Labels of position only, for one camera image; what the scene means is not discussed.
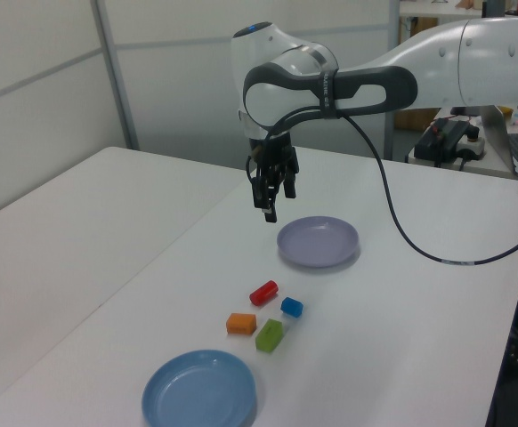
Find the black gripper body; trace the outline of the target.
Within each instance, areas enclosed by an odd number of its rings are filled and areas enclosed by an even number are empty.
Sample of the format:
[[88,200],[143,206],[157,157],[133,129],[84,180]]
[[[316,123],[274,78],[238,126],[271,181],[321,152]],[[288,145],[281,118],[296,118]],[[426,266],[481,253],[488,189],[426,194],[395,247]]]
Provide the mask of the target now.
[[269,139],[250,139],[250,155],[246,161],[247,177],[251,177],[250,163],[256,164],[258,176],[284,177],[287,173],[298,173],[298,160],[289,133]]

